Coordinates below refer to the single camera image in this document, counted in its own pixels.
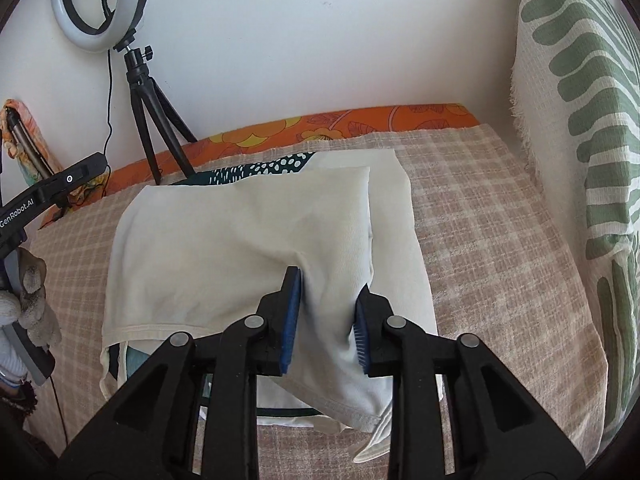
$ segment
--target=bed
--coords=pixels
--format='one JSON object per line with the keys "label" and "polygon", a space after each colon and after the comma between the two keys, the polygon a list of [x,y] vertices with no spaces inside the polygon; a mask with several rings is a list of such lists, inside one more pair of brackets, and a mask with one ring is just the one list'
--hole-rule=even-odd
{"label": "bed", "polygon": [[[10,12],[16,1],[3,10]],[[638,22],[639,0],[623,1]],[[604,424],[604,350],[570,248],[521,161],[461,105],[342,110],[294,120],[217,134],[186,151],[198,170],[209,170],[303,150],[393,147],[411,179],[440,334],[478,333],[593,460]],[[158,160],[166,182],[177,180],[168,154]],[[32,240],[33,252],[49,265],[48,298],[63,328],[55,377],[70,436],[104,402],[98,356],[111,239],[120,214],[150,178],[145,161],[115,171],[104,198],[89,197],[59,221],[50,216]],[[31,429],[60,452],[62,427],[48,384],[38,397]],[[588,478],[615,478],[632,471],[633,460],[637,468],[630,450],[639,433],[636,406]],[[260,428],[258,437],[263,478],[385,474],[384,457],[350,462],[347,448],[360,439],[353,431],[329,436],[270,427]],[[444,437],[448,442],[446,423]]]}

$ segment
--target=colorful fabric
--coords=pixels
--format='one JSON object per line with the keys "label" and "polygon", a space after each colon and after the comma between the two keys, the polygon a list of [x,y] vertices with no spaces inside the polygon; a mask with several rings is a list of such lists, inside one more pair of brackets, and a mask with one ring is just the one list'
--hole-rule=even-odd
{"label": "colorful fabric", "polygon": [[606,0],[521,0],[514,111],[609,362],[605,442],[638,387],[640,50]]}
{"label": "colorful fabric", "polygon": [[[263,152],[271,148],[282,148],[304,140],[350,139],[371,132],[409,132],[412,130],[442,128],[467,128],[477,126],[478,120],[460,104],[427,104],[406,106],[381,106],[341,110],[313,114],[271,123],[254,124],[231,132],[217,134],[194,144],[183,146],[193,167],[201,166],[224,156]],[[169,151],[156,154],[162,174],[179,171]],[[113,171],[104,194],[97,190],[85,197],[74,210],[134,186],[152,180],[146,159]],[[49,212],[44,224],[52,221],[55,208]]]}
{"label": "colorful fabric", "polygon": [[[604,420],[607,364],[602,345],[567,244],[520,161],[488,126],[315,140],[198,169],[360,148],[395,149],[409,177],[439,333],[449,338],[477,333],[589,461]],[[172,175],[167,183],[181,178]],[[54,380],[71,438],[104,403],[98,382],[109,254],[122,212],[144,185],[65,216],[32,241],[31,251],[47,262],[47,299],[63,332]],[[48,382],[38,390],[38,399],[30,427],[60,452],[64,437]],[[450,471],[444,406],[443,413]],[[361,433],[326,435],[276,426],[257,433],[262,478],[386,474],[386,458],[351,463],[346,448],[363,440]]]}
{"label": "colorful fabric", "polygon": [[[27,186],[32,186],[36,182],[39,182],[43,179],[43,175],[41,175],[36,167],[33,165],[29,155],[24,151],[23,147],[16,141],[14,138],[14,134],[11,133],[11,130],[8,127],[6,121],[6,109],[5,108],[13,108],[20,115],[20,119],[22,120],[22,124],[24,128],[31,138],[31,141],[34,143],[42,158],[47,161],[47,164],[51,168],[53,173],[59,173],[64,170],[64,166],[62,166],[56,157],[49,151],[49,147],[42,137],[42,133],[36,121],[33,119],[33,116],[27,109],[27,107],[20,101],[15,99],[7,99],[4,102],[4,106],[0,110],[0,130],[2,131],[2,145],[4,146],[7,155],[10,158],[14,158],[18,162],[18,167],[20,167],[20,172],[24,177],[24,181],[27,183]],[[90,180],[86,184],[76,188],[71,193],[69,193],[69,202],[76,206],[81,206],[84,203],[84,200],[94,191],[95,189],[102,189],[103,184],[107,180],[107,173],[97,176],[96,178]]]}
{"label": "colorful fabric", "polygon": [[7,101],[4,102],[2,110],[0,110],[2,145],[4,146],[7,155],[9,155],[9,158],[14,158],[18,162],[18,166],[20,167],[20,171],[22,172],[22,176],[24,177],[24,181],[27,183],[27,186],[32,186],[36,182],[39,182],[42,179],[42,176],[31,162],[29,155],[26,154],[22,146],[15,140],[14,134],[11,133],[11,130],[9,129],[9,126],[6,122],[7,107],[13,108],[16,112],[18,112],[18,115],[20,115],[20,119],[22,120],[22,124],[24,124],[25,130],[31,137],[31,140],[35,144],[38,151],[42,154],[42,157],[49,164],[49,167],[55,173],[64,170],[64,167],[49,151],[49,147],[42,138],[42,133],[40,132],[40,129],[28,108],[20,101],[17,101],[15,99],[7,99]]}

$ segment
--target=white cloth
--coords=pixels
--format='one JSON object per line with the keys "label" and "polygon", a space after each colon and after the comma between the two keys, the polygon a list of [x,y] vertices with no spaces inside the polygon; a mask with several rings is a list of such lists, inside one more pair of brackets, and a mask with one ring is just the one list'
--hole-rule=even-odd
{"label": "white cloth", "polygon": [[[358,364],[351,323],[360,289],[369,283],[396,314],[436,333],[410,183],[393,150],[316,153],[300,173],[224,186],[145,188],[114,238],[103,364],[111,344],[221,332],[277,290],[288,265],[303,270],[306,303],[289,372],[274,381],[372,433],[356,460],[379,456],[388,450],[392,380],[366,378]],[[272,388],[260,390],[259,406],[278,405]]]}

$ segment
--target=knit glove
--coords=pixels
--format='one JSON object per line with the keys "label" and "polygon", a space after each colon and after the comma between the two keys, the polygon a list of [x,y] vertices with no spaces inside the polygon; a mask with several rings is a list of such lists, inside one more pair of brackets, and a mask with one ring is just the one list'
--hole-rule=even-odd
{"label": "knit glove", "polygon": [[[18,248],[18,275],[22,290],[19,298],[0,290],[0,326],[17,321],[27,331],[27,336],[36,346],[53,346],[60,342],[62,335],[53,310],[46,300],[44,279],[47,266],[44,260],[36,258],[29,251]],[[12,378],[23,378],[27,368],[0,331],[0,372]]]}
{"label": "knit glove", "polygon": [[44,287],[47,266],[44,260],[36,258],[26,249],[18,248],[18,268],[22,284],[18,323],[27,330],[34,345],[57,345],[62,334],[58,318],[47,303],[47,291]]}

